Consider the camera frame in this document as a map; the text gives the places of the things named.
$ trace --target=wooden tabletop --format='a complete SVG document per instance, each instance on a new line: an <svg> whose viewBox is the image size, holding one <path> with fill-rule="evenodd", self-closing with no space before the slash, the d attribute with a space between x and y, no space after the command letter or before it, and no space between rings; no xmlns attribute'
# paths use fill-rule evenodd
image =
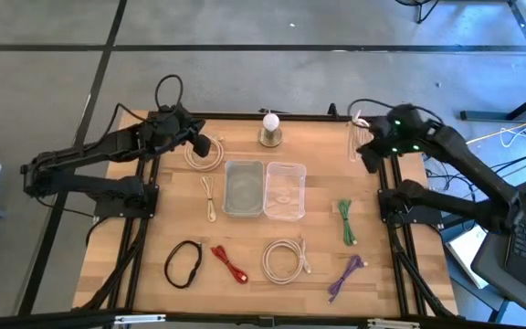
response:
<svg viewBox="0 0 526 329"><path fill-rule="evenodd" d="M124 114L121 128L135 123ZM380 219L376 191L378 175L366 172L360 162L347 158L348 128L342 122L282 122L283 142L266 148L257 140L259 121L208 120L203 132L222 136L223 163L212 172L197 172L185 162L183 147L162 156L158 184L161 187L156 215L150 220L142 257L134 310L147 312L398 316L395 279L386 227ZM296 222L258 218L232 218L222 211L225 162L259 160L302 164L307 167L306 215ZM402 175L426 185L419 154L400 159ZM107 177L133 175L136 163L110 164ZM214 178L214 203L218 219L206 219L206 196L200 177ZM352 199L350 223L358 239L347 247L342 240L343 221L337 203ZM416 254L421 274L444 305L457 307L447 273L440 237L431 228L413 225ZM74 305L87 302L112 271L123 228L123 219L107 220L90 238L82 266ZM292 283L278 286L268 281L261 269L263 249L276 239L302 236L312 273L304 271ZM202 242L203 262L193 284L185 290L170 285L163 276L163 264L176 244L185 239ZM222 245L231 262L248 274L249 281L235 282L226 266L210 248ZM332 304L327 288L337 281L354 255L368 266L357 270L344 283ZM183 247L174 257L169 273L184 283L194 267L196 251ZM294 271L297 260L289 251L277 250L271 267L281 276ZM121 291L126 289L125 275ZM410 309L415 309L411 281L405 274ZM124 305L121 293L119 305Z"/></svg>

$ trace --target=concrete floor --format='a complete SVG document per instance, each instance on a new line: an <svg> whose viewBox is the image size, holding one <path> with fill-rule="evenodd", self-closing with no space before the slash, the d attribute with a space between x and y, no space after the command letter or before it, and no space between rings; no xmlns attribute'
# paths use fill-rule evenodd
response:
<svg viewBox="0 0 526 329"><path fill-rule="evenodd" d="M0 0L0 43L103 44L117 4ZM519 7L526 18L526 0ZM379 0L137 0L127 5L117 44L526 44L504 4L444 1L421 26L413 23L414 15L413 8ZM99 52L0 52L0 208L7 211L0 219L0 316L16 311L47 217L47 209L22 192L19 166L71 144L99 60ZM458 111L510 111L526 100L522 54L120 52L110 57L88 140L99 137L118 101L151 109L154 85L168 73L183 77L190 111L325 113L331 102L343 111L361 97L411 101L437 112L467 139L506 125L461 122ZM163 98L172 100L175 88ZM492 138L472 150L492 165L526 154L526 139L503 148ZM435 162L427 166L441 173ZM82 172L102 175L105 168ZM513 184L524 180L526 170L510 177ZM449 193L464 191L455 183ZM84 197L71 196L68 205L92 211ZM69 309L89 226L87 218L63 216L36 312ZM455 293L461 314L488 319L488 307L457 285ZM526 312L513 304L505 322L526 325Z"/></svg>

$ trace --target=white cord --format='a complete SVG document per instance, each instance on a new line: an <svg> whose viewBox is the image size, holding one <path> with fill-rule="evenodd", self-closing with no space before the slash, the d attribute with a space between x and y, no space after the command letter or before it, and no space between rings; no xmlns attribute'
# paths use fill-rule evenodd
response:
<svg viewBox="0 0 526 329"><path fill-rule="evenodd" d="M269 266L269 254L271 254L271 252L278 247L287 248L293 251L299 259L298 268L293 272L293 274L291 274L287 278L280 278L279 276L275 275L275 273L273 273L271 267ZM263 272L265 273L265 276L275 284L288 284L294 281L298 277L298 275L300 275L301 269L304 269L308 274L310 274L311 267L308 261L306 260L305 252L306 241L304 241L303 239L301 239L300 244L298 244L298 242L292 239L279 239L277 241L269 243L265 248L265 251L263 251L262 259Z"/></svg>
<svg viewBox="0 0 526 329"><path fill-rule="evenodd" d="M208 197L208 211L206 212L206 216L208 218L208 221L211 223L214 223L216 221L215 204L212 201L212 190L214 182L215 179L211 176L202 176L200 178L202 188L205 190L206 197Z"/></svg>
<svg viewBox="0 0 526 329"><path fill-rule="evenodd" d="M521 171L521 170L523 170L523 169L525 169L525 168L526 168L526 165L522 166L521 168L517 168L517 169L511 171L510 173L508 173L508 174L506 174L506 175L501 176L501 178L506 178L506 177L508 177L508 176L510 176L510 175L513 175L513 174L515 174L515 173L518 173L519 171ZM472 191L472 192L466 194L465 196L463 196L463 198L469 197L469 196L471 196L472 194L474 194L474 193L477 192L477 191L479 191L479 189L478 189L478 188L475 188L474 191Z"/></svg>
<svg viewBox="0 0 526 329"><path fill-rule="evenodd" d="M515 129L519 129L519 128L522 128L522 127L526 127L526 123L520 124L520 125L518 125L518 126L516 126L516 127L509 128L509 129L507 129L506 131L508 131L508 132L512 132L513 130L515 130ZM484 136L481 136L481 137L475 138L475 139L473 139L473 140L467 141L466 144L471 144L471 143L475 143L475 142L478 142L478 141L482 141L482 140L485 140L485 139L490 138L490 137L492 137L492 136L496 136L496 135L498 135L499 133L501 133L501 132L489 133L489 134L487 134L487 135L484 135Z"/></svg>
<svg viewBox="0 0 526 329"><path fill-rule="evenodd" d="M220 143L220 141L223 140L222 137L210 137L206 136L210 140L210 146L212 148L212 145L216 148L216 159L211 164L198 164L196 160L194 159L194 153L192 152L192 146L191 144L187 144L186 148L184 149L184 159L186 162L193 167L194 169L198 171L208 172L211 170L214 170L215 168L220 165L220 163L223 161L223 156L225 156L225 149L223 148L223 145Z"/></svg>
<svg viewBox="0 0 526 329"><path fill-rule="evenodd" d="M361 111L359 110L351 118L351 121L348 122L348 161L356 162L361 160L361 155L356 152L356 150L369 143L373 139L373 135L369 133L368 129L360 128L369 127L370 124L365 119L361 119Z"/></svg>
<svg viewBox="0 0 526 329"><path fill-rule="evenodd" d="M521 130L518 133L514 132L512 129L500 128L500 143L504 147L510 147L517 137L521 136L521 137L525 137L526 138L526 135L523 134L525 132L526 132L526 128ZM512 137L512 139L508 143L504 143L504 140L502 139L502 134L503 133L512 133L512 134L514 134L514 137Z"/></svg>

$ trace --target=coiled white cable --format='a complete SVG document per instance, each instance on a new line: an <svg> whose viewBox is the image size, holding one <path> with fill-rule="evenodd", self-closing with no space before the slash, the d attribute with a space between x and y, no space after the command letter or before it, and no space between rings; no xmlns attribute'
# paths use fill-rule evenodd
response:
<svg viewBox="0 0 526 329"><path fill-rule="evenodd" d="M208 172L211 170L214 170L215 168L220 165L220 163L223 161L223 156L225 156L225 149L223 148L223 145L220 143L223 138L222 137L210 137L206 136L210 140L210 147L214 146L216 148L216 159L211 164L199 164L194 159L194 154L192 152L192 146L191 144L187 144L186 148L184 149L184 159L186 162L193 167L194 169L198 171Z"/></svg>
<svg viewBox="0 0 526 329"><path fill-rule="evenodd" d="M512 143L517 139L517 137L521 136L521 137L525 137L526 138L526 135L524 135L525 132L526 132L526 128L524 128L523 130L521 130L518 133L514 132L512 129L500 128L500 143L504 147L510 147L512 145ZM508 143L505 143L504 140L502 139L502 134L503 133L512 133L512 134L514 134L514 136L510 139L510 141Z"/></svg>
<svg viewBox="0 0 526 329"><path fill-rule="evenodd" d="M206 197L208 198L208 210L206 213L206 217L211 223L216 221L215 204L212 201L212 190L214 182L215 179L211 176L202 176L200 178L200 183L202 184L202 188L205 190Z"/></svg>
<svg viewBox="0 0 526 329"><path fill-rule="evenodd" d="M293 251L296 256L298 256L299 262L297 269L287 278L280 278L277 276L269 266L269 254L275 249L275 248L287 248L291 251ZM311 267L308 261L306 260L306 241L301 239L300 244L298 242L292 240L292 239L279 239L277 241L273 241L267 245L265 248L265 251L263 251L263 259L262 259L262 265L263 265L263 272L265 273L265 276L273 283L275 284L288 284L292 281L294 281L298 275L301 273L301 269L304 269L306 273L311 273Z"/></svg>
<svg viewBox="0 0 526 329"><path fill-rule="evenodd" d="M353 115L351 121L347 123L348 130L348 161L356 162L361 160L361 155L356 150L369 143L373 139L373 135L369 133L369 122L361 119L361 111L359 110Z"/></svg>

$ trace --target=light bulb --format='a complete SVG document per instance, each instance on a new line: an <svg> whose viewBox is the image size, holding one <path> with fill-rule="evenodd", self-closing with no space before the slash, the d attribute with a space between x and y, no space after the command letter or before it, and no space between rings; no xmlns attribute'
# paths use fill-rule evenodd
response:
<svg viewBox="0 0 526 329"><path fill-rule="evenodd" d="M279 116L269 113L263 118L263 127L270 132L274 132L279 127Z"/></svg>

